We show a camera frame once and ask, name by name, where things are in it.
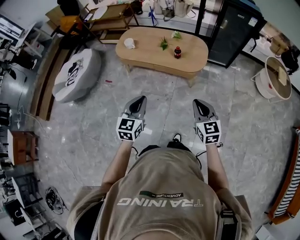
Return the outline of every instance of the beige t-shirt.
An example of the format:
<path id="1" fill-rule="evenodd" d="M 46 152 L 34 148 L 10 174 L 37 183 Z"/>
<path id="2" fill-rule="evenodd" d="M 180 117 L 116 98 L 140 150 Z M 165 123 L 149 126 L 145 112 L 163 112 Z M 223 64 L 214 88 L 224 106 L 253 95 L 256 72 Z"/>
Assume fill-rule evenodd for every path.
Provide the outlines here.
<path id="1" fill-rule="evenodd" d="M 73 204 L 67 228 L 72 235 L 84 209 L 99 201 L 94 190 Z M 213 240 L 221 202 L 239 215 L 241 239 L 252 239 L 251 219 L 227 189 L 215 193 L 203 181 L 195 156 L 184 150 L 154 149 L 137 160 L 106 195 L 99 240 L 132 240 L 148 231 L 168 231 L 179 239 Z"/>

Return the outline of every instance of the bottle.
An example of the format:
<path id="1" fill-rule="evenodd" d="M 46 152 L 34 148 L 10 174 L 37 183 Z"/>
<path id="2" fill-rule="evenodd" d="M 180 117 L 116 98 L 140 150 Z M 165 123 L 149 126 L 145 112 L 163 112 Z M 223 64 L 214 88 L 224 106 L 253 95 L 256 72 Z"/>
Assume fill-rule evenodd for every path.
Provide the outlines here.
<path id="1" fill-rule="evenodd" d="M 175 58 L 180 58 L 181 57 L 181 49 L 180 47 L 176 47 L 175 50 L 174 50 L 174 57 Z"/>

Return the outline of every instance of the gray marble floor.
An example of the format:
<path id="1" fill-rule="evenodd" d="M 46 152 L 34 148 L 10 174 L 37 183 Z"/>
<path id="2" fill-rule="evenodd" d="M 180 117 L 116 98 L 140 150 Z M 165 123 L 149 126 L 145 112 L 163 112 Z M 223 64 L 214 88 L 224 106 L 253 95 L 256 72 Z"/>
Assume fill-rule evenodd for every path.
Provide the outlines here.
<path id="1" fill-rule="evenodd" d="M 145 115 L 151 134 L 142 133 L 134 146 L 166 145 L 175 132 L 193 153 L 202 151 L 193 130 L 192 101 L 203 99 L 215 107 L 222 124 L 220 155 L 235 195 L 245 195 L 253 223 L 265 221 L 267 210 L 283 177 L 291 146 L 293 126 L 300 117 L 300 97 L 269 104 L 250 81 L 262 66 L 239 55 L 225 69 L 207 64 L 189 88 L 184 79 L 143 68 L 130 74 L 118 60 L 114 45 L 93 44 L 103 57 L 102 74 L 84 99 L 54 103 L 51 119 L 36 122 L 40 136 L 39 161 L 34 168 L 41 188 L 54 186 L 69 207 L 81 185 L 99 185 L 120 141 L 115 132 L 117 117 L 130 99 L 146 95 Z M 201 156 L 207 176 L 206 156 Z M 130 165 L 134 163 L 134 151 Z M 68 212 L 50 213 L 62 226 Z"/>

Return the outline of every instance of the oval table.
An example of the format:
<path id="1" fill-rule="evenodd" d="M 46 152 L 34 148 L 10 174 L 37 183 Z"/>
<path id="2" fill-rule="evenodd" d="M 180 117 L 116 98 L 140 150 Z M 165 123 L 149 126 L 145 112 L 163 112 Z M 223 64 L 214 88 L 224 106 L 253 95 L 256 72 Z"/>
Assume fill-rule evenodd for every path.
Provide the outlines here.
<path id="1" fill-rule="evenodd" d="M 279 70 L 282 72 L 282 77 L 286 78 L 285 85 L 279 80 Z M 255 78 L 255 83 L 260 94 L 269 101 L 274 97 L 279 98 L 279 101 L 290 98 L 292 93 L 290 77 L 284 65 L 278 59 L 268 57 L 265 62 L 265 67 L 253 76 L 251 80 L 253 78 Z"/>
<path id="2" fill-rule="evenodd" d="M 200 38 L 180 33 L 182 39 L 171 38 L 172 30 L 134 27 L 127 30 L 119 39 L 116 53 L 120 61 L 129 66 L 151 68 L 157 71 L 182 76 L 188 79 L 188 85 L 194 84 L 194 77 L 207 62 L 208 48 Z M 127 49 L 124 45 L 126 38 L 135 42 L 134 49 Z M 168 47 L 163 51 L 160 47 L 162 39 L 166 38 Z M 174 57 L 174 49 L 179 46 L 181 58 Z"/>

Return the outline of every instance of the black refrigerator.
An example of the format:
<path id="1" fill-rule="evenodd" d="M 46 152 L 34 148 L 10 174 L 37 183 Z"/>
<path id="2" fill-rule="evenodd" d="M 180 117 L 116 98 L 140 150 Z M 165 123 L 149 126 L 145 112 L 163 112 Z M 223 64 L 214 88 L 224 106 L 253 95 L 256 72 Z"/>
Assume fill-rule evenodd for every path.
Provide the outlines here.
<path id="1" fill-rule="evenodd" d="M 253 1 L 224 0 L 211 36 L 209 61 L 229 67 L 265 23 Z"/>

